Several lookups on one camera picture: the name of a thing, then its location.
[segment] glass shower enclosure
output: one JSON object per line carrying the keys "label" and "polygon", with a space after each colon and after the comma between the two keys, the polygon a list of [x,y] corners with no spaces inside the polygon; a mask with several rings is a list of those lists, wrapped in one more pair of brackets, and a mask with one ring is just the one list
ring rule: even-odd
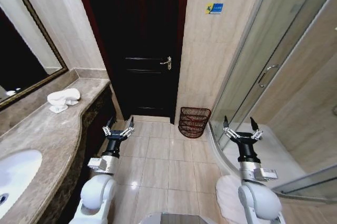
{"label": "glass shower enclosure", "polygon": [[214,141],[236,171],[238,149],[223,134],[224,116],[240,131],[252,131],[248,119],[256,120],[264,135],[255,152],[263,167],[279,175],[266,185],[281,194],[337,199],[322,189],[336,182],[337,159],[333,151],[325,158],[317,150],[320,137],[327,145],[336,142],[337,149],[337,117],[331,113],[337,100],[337,56],[324,52],[328,46],[337,50],[332,27],[336,8],[337,0],[257,0],[212,112]]}

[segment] sink drain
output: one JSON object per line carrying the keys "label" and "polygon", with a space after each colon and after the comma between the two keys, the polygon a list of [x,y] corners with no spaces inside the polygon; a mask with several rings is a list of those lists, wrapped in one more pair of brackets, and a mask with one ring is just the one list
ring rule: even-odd
{"label": "sink drain", "polygon": [[1,194],[0,195],[0,206],[6,202],[6,200],[8,199],[9,194]]}

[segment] mirror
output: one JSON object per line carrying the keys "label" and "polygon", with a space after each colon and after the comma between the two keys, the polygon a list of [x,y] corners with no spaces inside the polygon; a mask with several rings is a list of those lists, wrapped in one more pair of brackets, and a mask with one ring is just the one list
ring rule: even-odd
{"label": "mirror", "polygon": [[0,0],[0,110],[67,71],[29,0]]}

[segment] brown marble vanity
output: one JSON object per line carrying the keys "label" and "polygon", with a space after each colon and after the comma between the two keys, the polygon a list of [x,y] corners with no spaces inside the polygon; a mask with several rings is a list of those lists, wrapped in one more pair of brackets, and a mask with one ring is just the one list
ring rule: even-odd
{"label": "brown marble vanity", "polygon": [[36,176],[0,223],[57,223],[59,218],[67,223],[89,176],[85,164],[104,140],[102,126],[115,114],[109,83],[79,78],[69,86],[81,93],[77,105],[54,114],[45,103],[0,137],[0,159],[25,149],[42,153]]}

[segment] mirror frame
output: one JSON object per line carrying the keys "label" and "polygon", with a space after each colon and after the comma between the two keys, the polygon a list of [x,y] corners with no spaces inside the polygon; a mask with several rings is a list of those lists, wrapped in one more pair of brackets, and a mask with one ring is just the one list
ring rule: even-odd
{"label": "mirror frame", "polygon": [[57,50],[54,42],[52,41],[51,37],[49,36],[49,34],[48,34],[46,28],[44,27],[44,25],[42,24],[39,16],[37,15],[35,9],[33,8],[32,4],[31,4],[31,2],[29,0],[22,0],[22,2],[26,6],[28,12],[32,16],[35,24],[37,25],[38,29],[41,31],[43,37],[47,41],[49,47],[53,51],[54,55],[56,56],[57,60],[61,64],[62,68],[60,70],[57,70],[56,72],[52,73],[51,75],[49,75],[45,79],[42,79],[38,83],[33,84],[32,86],[29,86],[28,88],[22,90],[21,92],[19,92],[19,93],[15,94],[15,95],[10,96],[9,98],[5,99],[3,102],[0,103],[0,111],[3,110],[3,109],[5,109],[9,105],[15,103],[16,101],[24,98],[25,96],[27,96],[31,92],[37,90],[38,88],[46,85],[47,83],[49,83],[50,81],[52,81],[56,77],[60,76],[61,74],[65,73],[66,71],[68,71],[68,67],[64,63],[63,58],[61,57],[60,53],[58,52],[58,50]]}

